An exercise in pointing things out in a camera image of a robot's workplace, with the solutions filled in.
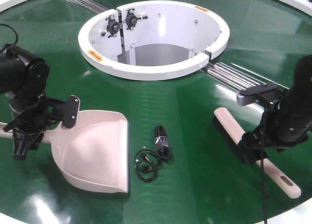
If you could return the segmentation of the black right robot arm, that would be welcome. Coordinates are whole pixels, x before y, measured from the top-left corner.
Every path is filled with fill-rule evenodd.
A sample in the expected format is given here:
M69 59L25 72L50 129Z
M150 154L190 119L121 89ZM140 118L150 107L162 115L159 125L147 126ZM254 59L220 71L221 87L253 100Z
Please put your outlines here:
M259 103L264 112L260 124L242 135L234 152L243 163L253 164L267 158L265 149L278 152L307 141L312 127L312 57L302 57L293 74L293 85L281 91L277 84L241 90L236 94L240 106Z

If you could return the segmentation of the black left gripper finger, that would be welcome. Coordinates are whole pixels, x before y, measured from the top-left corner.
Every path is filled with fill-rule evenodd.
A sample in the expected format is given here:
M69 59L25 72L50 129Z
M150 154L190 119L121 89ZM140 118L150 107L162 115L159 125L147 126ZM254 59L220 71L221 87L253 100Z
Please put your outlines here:
M14 151L13 159L14 160L25 160L27 152L29 150L37 149L37 134L31 133L28 134L24 131L13 131L13 140L14 140Z
M80 106L80 99L75 95L68 97L63 106L62 126L71 129L75 126Z

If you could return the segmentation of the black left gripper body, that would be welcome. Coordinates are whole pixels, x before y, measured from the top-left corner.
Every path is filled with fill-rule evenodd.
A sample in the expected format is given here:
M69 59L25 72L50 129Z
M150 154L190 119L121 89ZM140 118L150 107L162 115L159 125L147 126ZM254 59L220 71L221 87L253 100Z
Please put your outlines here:
M62 120L65 103L59 99L49 98L45 93L42 93L33 103L22 102L22 99L16 96L10 101L13 119L3 127L3 131L36 133L38 149L47 127Z

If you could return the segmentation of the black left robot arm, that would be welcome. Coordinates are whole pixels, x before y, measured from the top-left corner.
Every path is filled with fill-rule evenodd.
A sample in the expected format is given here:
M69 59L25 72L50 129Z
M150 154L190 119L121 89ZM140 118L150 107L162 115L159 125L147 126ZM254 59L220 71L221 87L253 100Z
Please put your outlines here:
M0 47L0 92L9 98L13 119L2 127L12 132L13 158L25 160L29 150L37 150L47 127L58 122L66 128L76 124L80 100L71 95L67 101L45 93L50 67L45 60L12 44Z

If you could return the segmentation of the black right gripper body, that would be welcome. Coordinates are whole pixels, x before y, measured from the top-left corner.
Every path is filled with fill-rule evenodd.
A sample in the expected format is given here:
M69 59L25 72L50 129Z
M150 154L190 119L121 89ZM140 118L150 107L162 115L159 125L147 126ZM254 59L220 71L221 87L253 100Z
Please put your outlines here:
M251 165L261 159L261 148L274 149L280 146L280 141L270 136L263 126L246 132L240 140L240 161Z

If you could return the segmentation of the right gripper finger brush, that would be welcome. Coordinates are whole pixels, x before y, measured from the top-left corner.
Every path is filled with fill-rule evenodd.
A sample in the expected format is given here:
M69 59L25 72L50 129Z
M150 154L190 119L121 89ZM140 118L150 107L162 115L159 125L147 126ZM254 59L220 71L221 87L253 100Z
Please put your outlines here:
M260 160L260 140L252 132L244 133L237 145L237 155L241 162L248 165Z

